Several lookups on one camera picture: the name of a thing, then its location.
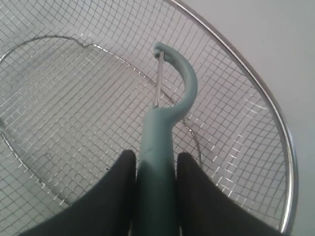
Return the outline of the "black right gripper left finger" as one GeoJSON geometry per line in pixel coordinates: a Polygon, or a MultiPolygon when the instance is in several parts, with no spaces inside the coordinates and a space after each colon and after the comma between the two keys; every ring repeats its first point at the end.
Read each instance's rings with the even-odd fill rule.
{"type": "Polygon", "coordinates": [[[23,236],[127,236],[136,190],[136,156],[124,150],[105,176],[57,215],[23,236]]]}

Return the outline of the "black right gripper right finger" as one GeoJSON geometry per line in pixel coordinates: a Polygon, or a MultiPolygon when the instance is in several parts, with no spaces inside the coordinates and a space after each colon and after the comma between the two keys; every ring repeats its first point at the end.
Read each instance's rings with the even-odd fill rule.
{"type": "Polygon", "coordinates": [[[185,236],[281,235],[222,193],[187,152],[178,155],[177,192],[185,236]]]}

